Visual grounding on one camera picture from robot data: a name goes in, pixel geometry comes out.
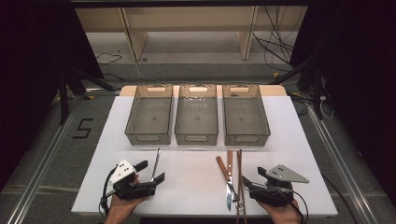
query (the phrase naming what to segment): gray storage bin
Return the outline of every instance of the gray storage bin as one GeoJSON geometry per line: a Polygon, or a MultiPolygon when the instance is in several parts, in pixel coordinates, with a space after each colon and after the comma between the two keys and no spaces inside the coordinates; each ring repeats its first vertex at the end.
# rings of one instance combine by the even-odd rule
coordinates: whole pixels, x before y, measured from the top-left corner
{"type": "Polygon", "coordinates": [[[215,146],[218,134],[216,85],[180,85],[175,126],[177,144],[215,146]]]}
{"type": "Polygon", "coordinates": [[[270,136],[258,85],[224,85],[226,146],[263,147],[270,136]]]}
{"type": "Polygon", "coordinates": [[[172,129],[172,85],[139,85],[125,134],[132,145],[169,145],[172,129]]]}

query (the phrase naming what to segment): white tabletop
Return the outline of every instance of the white tabletop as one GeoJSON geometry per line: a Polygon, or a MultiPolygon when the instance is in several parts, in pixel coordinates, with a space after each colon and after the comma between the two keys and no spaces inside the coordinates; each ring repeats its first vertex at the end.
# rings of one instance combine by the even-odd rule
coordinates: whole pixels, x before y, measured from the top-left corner
{"type": "MultiPolygon", "coordinates": [[[[309,216],[334,217],[337,211],[329,191],[320,175],[318,165],[308,145],[304,130],[289,96],[264,96],[262,101],[268,118],[271,136],[264,147],[226,147],[222,124],[222,101],[219,103],[219,138],[215,147],[178,146],[175,135],[169,146],[132,146],[124,134],[133,103],[133,96],[116,97],[108,115],[105,128],[92,157],[90,167],[82,182],[72,208],[81,215],[99,214],[98,204],[103,185],[111,169],[122,159],[132,165],[148,161],[148,168],[139,172],[141,182],[151,179],[157,148],[162,148],[156,175],[165,172],[165,180],[156,194],[141,203],[135,216],[141,217],[234,217],[235,208],[228,211],[226,183],[216,162],[221,156],[226,162],[227,149],[243,149],[242,173],[249,180],[264,183],[257,167],[272,169],[284,164],[309,179],[308,184],[292,183],[307,203],[309,216]]],[[[174,101],[174,119],[177,98],[174,101]]],[[[233,156],[233,185],[237,190],[237,161],[233,156]]],[[[245,190],[247,215],[267,216],[266,212],[245,190]]],[[[303,201],[295,195],[301,211],[306,214],[303,201]]]]}

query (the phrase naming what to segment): aluminum rail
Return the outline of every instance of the aluminum rail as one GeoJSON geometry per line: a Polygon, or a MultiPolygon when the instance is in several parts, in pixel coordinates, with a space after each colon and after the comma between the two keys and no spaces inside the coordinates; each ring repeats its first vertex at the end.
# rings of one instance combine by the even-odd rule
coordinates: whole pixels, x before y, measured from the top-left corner
{"type": "Polygon", "coordinates": [[[365,224],[378,223],[378,220],[375,217],[375,214],[372,208],[370,207],[370,204],[363,195],[361,189],[358,186],[358,183],[356,182],[355,178],[353,177],[352,173],[347,167],[346,162],[344,161],[337,146],[332,140],[332,137],[329,131],[327,130],[325,124],[323,123],[323,120],[318,119],[311,106],[308,107],[308,111],[309,111],[309,117],[314,122],[315,127],[317,128],[317,131],[320,135],[320,138],[322,139],[327,151],[329,152],[332,162],[334,163],[334,166],[338,174],[341,176],[341,180],[343,181],[352,202],[354,203],[356,209],[358,210],[361,220],[365,224]]]}
{"type": "Polygon", "coordinates": [[[46,176],[50,165],[52,164],[53,158],[55,158],[56,152],[59,149],[62,141],[64,140],[64,136],[66,131],[70,126],[70,121],[73,119],[76,109],[78,105],[82,101],[82,96],[76,96],[73,100],[73,104],[70,108],[71,113],[70,116],[66,119],[63,125],[59,126],[58,131],[56,132],[55,136],[53,137],[43,159],[41,160],[40,164],[38,165],[37,169],[35,170],[35,174],[33,175],[32,179],[30,180],[28,186],[26,187],[24,193],[22,194],[21,198],[15,205],[11,216],[8,219],[8,224],[16,224],[22,223],[24,217],[26,216],[30,205],[37,194],[37,191],[46,176]]]}

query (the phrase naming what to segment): gray floor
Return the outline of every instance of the gray floor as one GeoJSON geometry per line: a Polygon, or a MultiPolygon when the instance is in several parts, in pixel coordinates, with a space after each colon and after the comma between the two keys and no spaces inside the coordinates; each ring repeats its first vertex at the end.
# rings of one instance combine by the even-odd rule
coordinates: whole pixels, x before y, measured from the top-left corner
{"type": "MultiPolygon", "coordinates": [[[[266,33],[258,35],[268,37],[266,33]]],[[[233,33],[149,34],[142,60],[137,63],[132,61],[123,34],[88,34],[88,37],[97,55],[108,52],[122,56],[114,63],[101,65],[104,74],[112,74],[123,78],[123,80],[120,80],[112,75],[105,75],[105,81],[115,87],[160,81],[174,83],[184,81],[268,83],[274,79],[274,73],[282,74],[282,72],[271,68],[271,64],[266,64],[263,59],[264,56],[268,63],[275,63],[280,69],[290,69],[287,65],[273,59],[271,55],[264,54],[263,49],[256,41],[253,41],[249,59],[247,61],[241,60],[239,47],[233,33]]],[[[107,58],[102,57],[98,59],[98,62],[108,63],[115,58],[107,55],[107,58]]],[[[288,92],[297,91],[295,87],[297,80],[298,76],[283,83],[285,89],[288,92]]],[[[98,88],[90,82],[84,83],[87,88],[98,88]]],[[[102,91],[91,91],[87,94],[93,97],[85,97],[84,99],[75,97],[73,99],[73,95],[70,94],[70,104],[77,105],[75,113],[68,129],[65,131],[64,140],[61,142],[38,193],[24,217],[23,223],[96,223],[103,221],[101,217],[82,217],[70,212],[116,96],[116,94],[102,91]],[[88,138],[73,138],[85,134],[77,130],[82,119],[92,119],[84,122],[84,125],[92,130],[88,138]]],[[[305,105],[300,101],[294,101],[294,105],[296,113],[300,114],[306,111],[305,105]]],[[[332,111],[332,108],[328,105],[323,105],[323,109],[332,111]]],[[[60,103],[55,98],[53,104],[49,106],[47,118],[37,132],[31,149],[25,153],[7,186],[0,194],[0,223],[7,223],[14,206],[24,193],[26,186],[29,185],[32,176],[34,176],[35,170],[45,156],[52,138],[60,128],[60,115],[60,103]]],[[[360,217],[360,212],[354,204],[353,197],[348,193],[346,185],[338,174],[336,165],[311,117],[312,115],[309,113],[299,116],[318,167],[340,189],[359,223],[364,223],[364,218],[360,217]]],[[[340,119],[334,116],[332,119],[324,119],[323,124],[331,134],[342,158],[347,161],[347,168],[369,203],[378,223],[394,223],[396,220],[395,207],[373,177],[364,159],[356,155],[354,143],[350,140],[340,119]]],[[[352,223],[351,215],[341,197],[334,188],[330,185],[327,186],[339,210],[339,215],[325,219],[310,218],[308,223],[352,223]]],[[[251,219],[249,223],[267,223],[267,221],[265,219],[251,219]]],[[[219,222],[234,223],[234,219],[140,219],[131,217],[127,223],[219,222]]]]}

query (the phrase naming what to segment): human hand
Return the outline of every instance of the human hand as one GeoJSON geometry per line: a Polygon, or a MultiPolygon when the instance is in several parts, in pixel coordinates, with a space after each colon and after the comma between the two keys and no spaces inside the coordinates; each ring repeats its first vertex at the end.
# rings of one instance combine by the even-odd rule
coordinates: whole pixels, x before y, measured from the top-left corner
{"type": "MultiPolygon", "coordinates": [[[[300,223],[300,215],[298,212],[290,205],[286,205],[284,207],[273,207],[266,203],[257,203],[267,211],[268,215],[270,215],[271,219],[275,224],[298,224],[300,223]]],[[[292,202],[297,208],[297,201],[293,200],[292,202]]]]}
{"type": "MultiPolygon", "coordinates": [[[[138,177],[139,175],[136,174],[134,180],[136,184],[140,183],[139,180],[137,179],[138,177]]],[[[113,194],[111,198],[110,211],[107,215],[105,224],[122,223],[129,215],[131,215],[134,209],[146,199],[147,197],[126,201],[120,199],[117,195],[113,194]]]]}

